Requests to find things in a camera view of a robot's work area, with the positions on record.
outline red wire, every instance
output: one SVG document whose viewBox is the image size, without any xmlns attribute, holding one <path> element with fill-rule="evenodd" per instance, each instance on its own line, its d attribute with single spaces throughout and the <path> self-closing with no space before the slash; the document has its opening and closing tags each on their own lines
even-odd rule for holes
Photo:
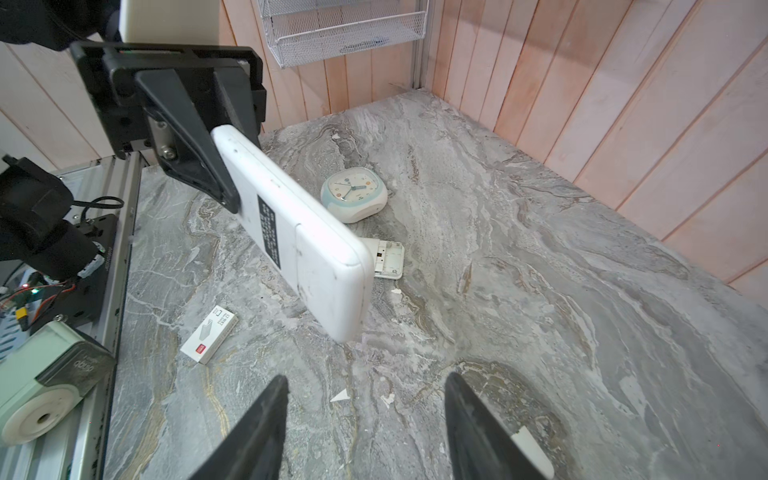
<svg viewBox="0 0 768 480">
<path fill-rule="evenodd" d="M 16 290 L 10 297 L 5 299 L 5 302 L 3 302 L 2 305 L 0 305 L 0 310 L 5 308 L 5 304 L 10 302 L 13 297 L 17 296 L 21 292 L 26 292 L 27 290 L 33 290 L 35 288 L 48 288 L 49 286 L 64 286 L 64 285 L 66 285 L 66 282 L 54 283 L 52 285 L 28 286 L 27 288 L 22 288 L 21 290 Z"/>
<path fill-rule="evenodd" d="M 50 296 L 50 297 L 48 297 L 47 299 L 43 300 L 43 301 L 40 303 L 40 306 L 38 307 L 38 311 L 37 311 L 37 312 L 35 312 L 35 318 L 33 318 L 33 319 L 32 319 L 32 321 L 31 321 L 29 324 L 31 325 L 31 324 L 33 324 L 35 321 L 37 321 L 38 317 L 40 316 L 40 313 L 42 313 L 42 312 L 43 312 L 43 306 L 44 306 L 46 303 L 48 303 L 48 302 L 52 302 L 52 301 L 56 300 L 56 299 L 58 298 L 58 296 L 59 296 L 59 295 L 61 295 L 62 293 L 71 292 L 72 290 L 74 290 L 74 288 L 75 288 L 76 286 L 77 286 L 77 285 L 73 283 L 73 284 L 72 284 L 72 286 L 70 286 L 70 287 L 69 287 L 69 288 L 67 288 L 66 290 L 62 290 L 61 292 L 59 292 L 59 293 L 56 293 L 54 296 Z"/>
</svg>

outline light green device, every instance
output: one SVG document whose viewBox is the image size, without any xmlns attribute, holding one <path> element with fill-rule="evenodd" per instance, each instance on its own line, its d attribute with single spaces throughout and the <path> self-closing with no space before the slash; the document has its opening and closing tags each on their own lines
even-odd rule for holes
<svg viewBox="0 0 768 480">
<path fill-rule="evenodd" d="M 0 361 L 0 443 L 29 442 L 54 428 L 115 363 L 65 323 L 43 325 Z"/>
</svg>

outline wooden wall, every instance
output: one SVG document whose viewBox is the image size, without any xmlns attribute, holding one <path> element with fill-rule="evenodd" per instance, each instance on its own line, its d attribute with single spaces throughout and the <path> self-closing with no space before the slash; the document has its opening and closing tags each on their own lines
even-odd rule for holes
<svg viewBox="0 0 768 480">
<path fill-rule="evenodd" d="M 402 5 L 412 12 L 415 0 Z M 220 0 L 219 39 L 251 47 L 265 62 L 265 131 L 412 87 L 411 43 L 280 69 L 266 47 L 255 0 Z M 0 43 L 0 84 L 0 148 L 47 170 L 113 154 L 68 52 Z"/>
<path fill-rule="evenodd" d="M 766 0 L 434 0 L 425 86 L 768 307 Z"/>
</svg>

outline white roll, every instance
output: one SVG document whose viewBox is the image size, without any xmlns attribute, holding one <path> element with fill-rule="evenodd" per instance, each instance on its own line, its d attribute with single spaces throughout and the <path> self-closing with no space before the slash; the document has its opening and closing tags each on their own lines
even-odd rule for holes
<svg viewBox="0 0 768 480">
<path fill-rule="evenodd" d="M 19 407 L 2 429 L 6 445 L 18 445 L 36 439 L 54 428 L 77 403 L 70 390 L 48 390 Z"/>
</svg>

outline clock face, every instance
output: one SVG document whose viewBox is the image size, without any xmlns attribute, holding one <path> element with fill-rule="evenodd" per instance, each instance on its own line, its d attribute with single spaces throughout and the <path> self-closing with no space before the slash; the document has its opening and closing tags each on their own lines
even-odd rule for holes
<svg viewBox="0 0 768 480">
<path fill-rule="evenodd" d="M 368 200 L 376 195 L 379 181 L 370 171 L 354 167 L 328 179 L 328 190 L 337 200 L 356 203 Z"/>
</svg>

